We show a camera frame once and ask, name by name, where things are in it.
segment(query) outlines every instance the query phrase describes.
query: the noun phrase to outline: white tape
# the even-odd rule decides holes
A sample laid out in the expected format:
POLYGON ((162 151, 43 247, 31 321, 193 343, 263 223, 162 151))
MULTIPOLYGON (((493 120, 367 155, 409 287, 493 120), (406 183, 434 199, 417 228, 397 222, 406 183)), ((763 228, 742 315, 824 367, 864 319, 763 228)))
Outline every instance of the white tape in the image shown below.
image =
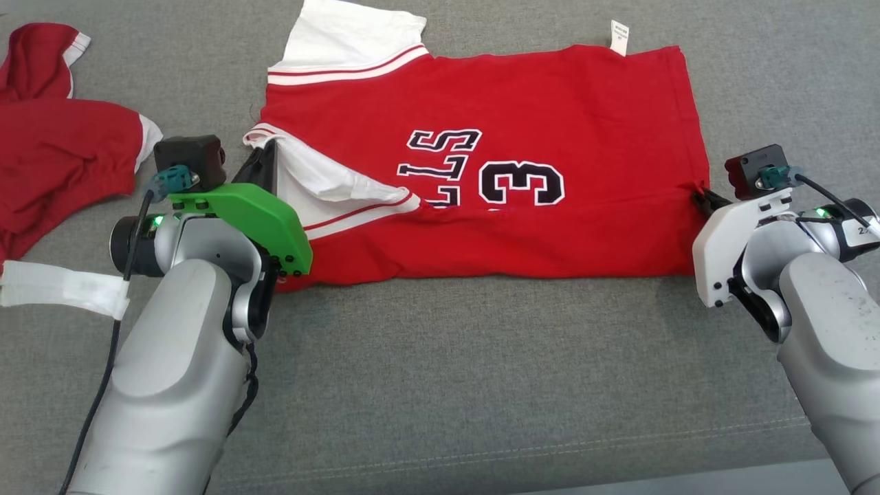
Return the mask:
POLYGON ((121 320, 128 308, 122 277, 52 265, 7 261, 0 277, 0 306, 63 304, 121 320))
POLYGON ((611 21, 611 49, 626 56, 628 41, 629 28, 616 20, 611 21))

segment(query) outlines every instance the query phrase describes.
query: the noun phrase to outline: jersey number 3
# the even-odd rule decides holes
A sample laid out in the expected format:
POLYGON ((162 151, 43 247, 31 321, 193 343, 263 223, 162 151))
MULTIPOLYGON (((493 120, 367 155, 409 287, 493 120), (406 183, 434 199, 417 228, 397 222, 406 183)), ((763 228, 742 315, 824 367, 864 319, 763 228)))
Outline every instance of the jersey number 3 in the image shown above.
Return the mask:
MULTIPOLYGON (((434 153, 440 151, 456 152, 447 155, 443 168, 431 166, 413 166, 401 163, 397 166, 397 175, 428 175, 443 179, 445 184, 437 186, 437 193, 442 197, 438 200, 426 200, 433 206, 445 208, 461 204, 461 187, 458 184, 467 166, 468 152, 477 148, 483 133, 478 129, 445 130, 436 136, 429 130, 415 130, 407 142, 411 150, 425 150, 434 153)), ((530 161, 488 161, 480 168, 480 197, 486 203, 506 204, 507 189, 499 179, 508 177, 510 189, 534 189, 536 206, 557 204, 565 197, 565 185, 562 175, 553 166, 530 161)))

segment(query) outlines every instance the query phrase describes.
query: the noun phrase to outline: white stripe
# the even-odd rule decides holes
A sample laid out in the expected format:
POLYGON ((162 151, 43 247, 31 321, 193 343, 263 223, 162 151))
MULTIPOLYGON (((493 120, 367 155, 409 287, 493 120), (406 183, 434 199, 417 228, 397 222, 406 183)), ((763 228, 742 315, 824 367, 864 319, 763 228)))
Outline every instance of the white stripe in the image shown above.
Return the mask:
MULTIPOLYGON (((389 63, 382 67, 377 67, 373 70, 365 70, 363 72, 328 72, 327 74, 312 74, 309 76, 298 75, 295 73, 291 73, 289 76, 269 74, 268 83, 271 85, 295 86, 308 85, 313 83, 324 83, 327 81, 350 81, 355 79, 375 78, 376 76, 384 76, 384 74, 393 72, 394 70, 399 69, 407 63, 412 62, 416 58, 427 55, 428 53, 429 52, 427 48, 419 47, 411 52, 404 54, 401 58, 395 60, 392 63, 389 63)), ((281 69, 273 68, 271 70, 279 71, 281 69)))
POLYGON ((360 213, 357 213, 356 215, 345 217, 341 220, 336 220, 331 224, 307 230, 305 231, 305 235, 309 238, 309 240, 319 239, 321 237, 330 235, 331 233, 339 233, 352 227, 357 227, 358 225, 372 222, 373 220, 390 217, 391 215, 397 215, 398 213, 408 213, 410 211, 417 210, 421 202, 422 200, 419 198, 419 196, 413 194, 409 197, 409 199, 401 204, 397 204, 394 206, 388 205, 370 208, 369 210, 362 211, 360 213))
POLYGON ((89 47, 89 43, 91 42, 92 38, 89 38, 85 34, 77 33, 77 37, 73 39, 73 42, 70 43, 70 46, 67 47, 61 55, 61 58, 64 59, 64 63, 67 64, 67 72, 70 74, 70 92, 67 93, 68 98, 73 98, 73 72, 70 72, 70 66, 82 56, 83 52, 85 52, 85 49, 89 47))

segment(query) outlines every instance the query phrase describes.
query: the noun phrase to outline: jersey sleeve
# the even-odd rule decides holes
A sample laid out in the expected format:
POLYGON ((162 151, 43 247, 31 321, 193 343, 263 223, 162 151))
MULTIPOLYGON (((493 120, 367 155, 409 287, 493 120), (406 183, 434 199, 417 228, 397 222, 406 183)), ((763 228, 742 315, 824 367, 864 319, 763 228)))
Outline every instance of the jersey sleeve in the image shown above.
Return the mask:
POLYGON ((388 73, 428 51, 426 19, 336 0, 305 0, 284 58, 269 68, 272 85, 302 85, 388 73))
POLYGON ((296 117, 284 108, 301 107, 303 101, 285 92, 285 86, 386 74, 428 53, 421 44, 424 26, 425 18, 404 11, 305 0, 283 59, 268 70, 262 122, 245 135, 244 142, 262 147, 276 140, 276 194, 297 211, 309 239, 416 210, 421 199, 407 188, 389 186, 328 158, 306 137, 291 132, 298 126, 288 117, 296 117))

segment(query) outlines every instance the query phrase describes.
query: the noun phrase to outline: gray table surface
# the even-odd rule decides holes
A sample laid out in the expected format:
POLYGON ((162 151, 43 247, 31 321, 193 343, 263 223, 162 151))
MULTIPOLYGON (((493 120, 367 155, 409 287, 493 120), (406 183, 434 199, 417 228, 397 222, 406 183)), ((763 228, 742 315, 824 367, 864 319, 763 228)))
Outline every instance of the gray table surface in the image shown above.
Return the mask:
MULTIPOLYGON (((781 144, 839 196, 880 205, 880 4, 758 0, 370 0, 428 18, 435 55, 678 44, 714 186, 722 163, 781 144)), ((300 3, 82 0, 0 18, 92 45, 76 96, 167 136, 215 133, 232 171, 300 3)), ((155 170, 149 161, 139 182, 155 170)), ((807 190, 796 207, 822 203, 807 190)), ((115 198, 73 215, 27 261, 113 273, 115 198)), ((878 294, 876 257, 853 266, 878 294)), ((132 284, 125 329, 156 280, 132 284)), ((825 455, 774 346, 736 304, 708 310, 686 278, 397 280, 279 296, 260 342, 260 395, 209 493, 502 493, 825 455)), ((50 493, 96 389, 110 323, 64 307, 0 310, 0 492, 50 493)))

